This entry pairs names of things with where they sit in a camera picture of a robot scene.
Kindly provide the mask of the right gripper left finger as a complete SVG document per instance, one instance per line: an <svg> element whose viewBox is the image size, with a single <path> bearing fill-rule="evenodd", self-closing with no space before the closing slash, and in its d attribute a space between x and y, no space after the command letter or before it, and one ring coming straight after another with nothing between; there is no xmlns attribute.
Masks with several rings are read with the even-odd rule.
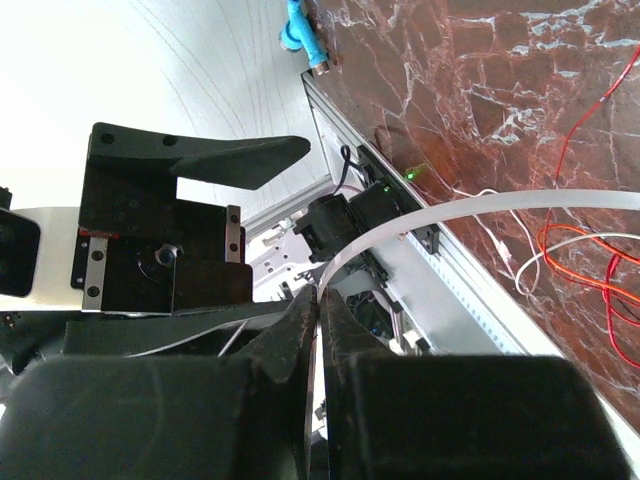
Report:
<svg viewBox="0 0 640 480"><path fill-rule="evenodd" d="M305 479L316 291L234 354L67 355L1 419L5 479Z"/></svg>

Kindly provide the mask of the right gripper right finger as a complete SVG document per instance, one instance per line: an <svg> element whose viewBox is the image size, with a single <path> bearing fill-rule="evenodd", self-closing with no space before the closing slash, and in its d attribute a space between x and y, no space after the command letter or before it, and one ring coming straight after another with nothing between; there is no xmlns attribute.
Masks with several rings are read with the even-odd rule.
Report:
<svg viewBox="0 0 640 480"><path fill-rule="evenodd" d="M590 383L554 356L400 356L327 290L333 479L628 479Z"/></svg>

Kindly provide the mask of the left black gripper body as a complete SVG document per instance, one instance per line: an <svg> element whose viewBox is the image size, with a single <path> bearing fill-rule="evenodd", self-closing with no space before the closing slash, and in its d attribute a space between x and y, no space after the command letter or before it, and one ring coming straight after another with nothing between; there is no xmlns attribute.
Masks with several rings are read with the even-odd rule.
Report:
<svg viewBox="0 0 640 480"><path fill-rule="evenodd" d="M85 176L74 258L83 311L170 315L251 301L240 208L176 190L170 176Z"/></svg>

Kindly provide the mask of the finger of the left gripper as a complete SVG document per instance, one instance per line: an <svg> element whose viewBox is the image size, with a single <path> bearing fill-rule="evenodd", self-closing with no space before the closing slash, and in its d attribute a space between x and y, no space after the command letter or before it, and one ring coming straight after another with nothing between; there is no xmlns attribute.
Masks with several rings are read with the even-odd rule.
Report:
<svg viewBox="0 0 640 480"><path fill-rule="evenodd" d="M300 136L219 140L96 123L87 156L87 197L98 196L112 175L134 183L185 178L255 191L310 150L310 141Z"/></svg>
<svg viewBox="0 0 640 480"><path fill-rule="evenodd" d="M273 325L289 307L288 301L244 304L174 316L91 319L66 323L66 355L138 357L159 353L216 331L242 323L253 330Z"/></svg>

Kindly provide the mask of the long white zip tie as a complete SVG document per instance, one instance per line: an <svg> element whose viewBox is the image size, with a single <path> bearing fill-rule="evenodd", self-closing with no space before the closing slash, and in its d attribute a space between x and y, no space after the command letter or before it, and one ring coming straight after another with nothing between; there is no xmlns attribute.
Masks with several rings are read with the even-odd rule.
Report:
<svg viewBox="0 0 640 480"><path fill-rule="evenodd" d="M520 192L505 192L491 194L488 196L480 196L454 200L447 203L430 206L425 209L403 215L399 218L390 220L379 227L363 234L356 240L347 245L343 250L336 254L324 270L318 284L317 297L320 300L329 285L329 282L338 272L340 268L346 265L350 260L360 253L375 247L383 240L394 237L403 232L409 232L419 229L437 222L445 222L448 220L463 218L472 215L481 215L486 213L503 212L508 210L526 210L526 209L546 209L556 207L583 207L583 208L604 208L618 210L639 211L639 193L637 192L616 192L607 190L585 190L585 189L568 189L568 190L526 190ZM500 323L507 335L511 345L519 339L533 340L533 337L527 337L531 334L522 334L525 337L518 337L513 328L498 319L499 315L492 314ZM530 353L541 355L552 355L552 353L539 353L533 351L529 347L525 347L521 342L519 346L507 346L507 341L503 341L504 347L499 346L501 352L507 354ZM608 418L611 421L616 435L621 443L638 444L639 434L629 426L629 424L621 417L621 415L602 397L601 403L604 405Z"/></svg>

